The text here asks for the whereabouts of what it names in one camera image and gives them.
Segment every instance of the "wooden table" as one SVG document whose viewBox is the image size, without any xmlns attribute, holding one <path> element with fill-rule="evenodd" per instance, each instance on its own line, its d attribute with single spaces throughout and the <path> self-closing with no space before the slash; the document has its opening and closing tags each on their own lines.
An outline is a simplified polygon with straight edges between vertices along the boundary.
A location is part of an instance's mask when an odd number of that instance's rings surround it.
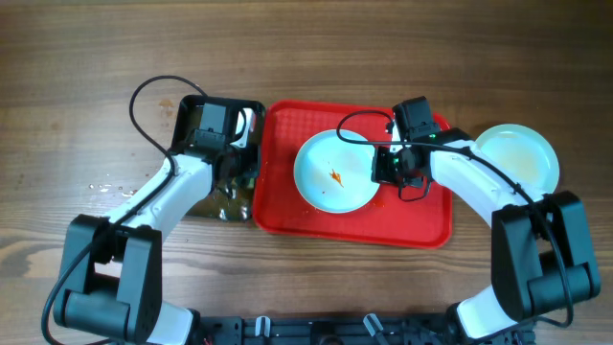
<svg viewBox="0 0 613 345">
<path fill-rule="evenodd" d="M 539 343 L 613 341 L 611 3 L 66 2 L 0 7 L 0 343 L 42 343 L 67 224 L 119 205 L 161 165 L 127 118 L 134 88 L 160 74 L 268 105 L 425 95 L 475 137 L 534 128 L 556 149 L 560 188 L 586 206 L 602 275 L 601 296 L 577 305 L 569 330 L 539 326 Z M 139 122 L 168 145 L 191 92 L 153 84 Z M 163 100 L 175 107 L 161 111 Z M 453 228 L 445 247 L 412 250 L 189 218 L 164 246 L 164 298 L 243 317 L 444 311 L 489 283 L 489 230 L 459 199 Z"/>
</svg>

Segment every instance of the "light blue plate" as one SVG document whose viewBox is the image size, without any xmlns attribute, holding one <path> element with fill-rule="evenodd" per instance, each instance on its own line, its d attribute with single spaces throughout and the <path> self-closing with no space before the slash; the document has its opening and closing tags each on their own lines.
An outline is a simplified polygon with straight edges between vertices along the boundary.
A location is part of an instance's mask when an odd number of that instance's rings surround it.
<svg viewBox="0 0 613 345">
<path fill-rule="evenodd" d="M 484 155 L 520 180 L 547 193 L 556 190 L 556 152 L 536 131 L 520 125 L 494 126 L 483 132 L 476 144 Z"/>
<path fill-rule="evenodd" d="M 349 130 L 344 137 L 366 140 Z M 379 188 L 371 181 L 375 147 L 341 141 L 336 130 L 326 130 L 308 139 L 294 162 L 294 180 L 301 196 L 313 207 L 329 213 L 347 213 L 364 206 Z M 331 176 L 341 176 L 341 186 Z"/>
</svg>

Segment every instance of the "food residue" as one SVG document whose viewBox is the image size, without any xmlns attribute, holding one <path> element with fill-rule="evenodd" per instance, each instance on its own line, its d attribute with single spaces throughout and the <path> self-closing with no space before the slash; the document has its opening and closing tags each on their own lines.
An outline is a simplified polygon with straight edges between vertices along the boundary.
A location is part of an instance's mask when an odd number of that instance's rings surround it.
<svg viewBox="0 0 613 345">
<path fill-rule="evenodd" d="M 343 186 L 343 182 L 341 182 L 341 174 L 337 173 L 334 171 L 334 169 L 332 169 L 332 172 L 329 174 L 330 176 L 332 176 L 332 178 L 338 182 L 339 185 L 341 185 L 341 187 L 345 188 L 345 186 Z"/>
<path fill-rule="evenodd" d="M 168 117 L 172 116 L 172 110 L 170 110 L 172 107 L 174 107 L 174 104 L 171 100 L 162 100 L 160 102 L 161 114 Z"/>
<path fill-rule="evenodd" d="M 385 207 L 385 204 L 383 203 L 383 201 L 373 200 L 373 206 L 374 207 Z"/>
</svg>

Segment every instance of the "orange sauce stain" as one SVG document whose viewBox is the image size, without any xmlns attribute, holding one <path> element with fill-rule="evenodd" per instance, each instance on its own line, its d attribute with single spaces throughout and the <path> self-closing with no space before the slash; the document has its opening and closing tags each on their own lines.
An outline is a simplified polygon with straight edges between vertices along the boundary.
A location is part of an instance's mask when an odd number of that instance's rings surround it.
<svg viewBox="0 0 613 345">
<path fill-rule="evenodd" d="M 343 186 L 343 182 L 341 182 L 341 174 L 337 173 L 334 171 L 334 169 L 332 169 L 332 172 L 329 174 L 330 176 L 332 176 L 332 178 L 338 182 L 339 185 L 341 185 L 341 187 L 345 188 L 345 186 Z"/>
<path fill-rule="evenodd" d="M 162 108 L 162 115 L 166 114 L 168 117 L 172 116 L 172 110 L 170 109 L 174 107 L 174 104 L 172 104 L 171 100 L 162 100 L 159 105 Z"/>
</svg>

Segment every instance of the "red tray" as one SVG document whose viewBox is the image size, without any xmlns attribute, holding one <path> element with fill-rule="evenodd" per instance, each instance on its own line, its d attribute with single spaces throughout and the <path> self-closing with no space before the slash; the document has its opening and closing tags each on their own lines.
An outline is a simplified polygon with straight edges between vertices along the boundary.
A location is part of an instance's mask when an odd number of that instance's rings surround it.
<svg viewBox="0 0 613 345">
<path fill-rule="evenodd" d="M 381 185 L 375 197 L 360 209 L 335 215 L 315 209 L 298 193 L 294 183 L 294 160 L 304 142 L 313 135 L 338 126 L 356 110 L 372 107 L 280 101 L 267 111 L 261 140 L 261 175 L 253 201 L 256 224 L 274 234 L 310 236 L 333 240 L 368 242 L 417 248 L 437 248 L 451 236 L 451 192 L 433 183 L 428 197 L 403 202 L 397 188 Z M 376 108 L 392 115 L 391 109 Z M 441 129 L 449 123 L 434 114 Z M 361 115 L 346 122 L 345 129 L 368 140 L 390 140 L 387 119 Z M 408 188 L 404 197 L 421 191 Z"/>
</svg>

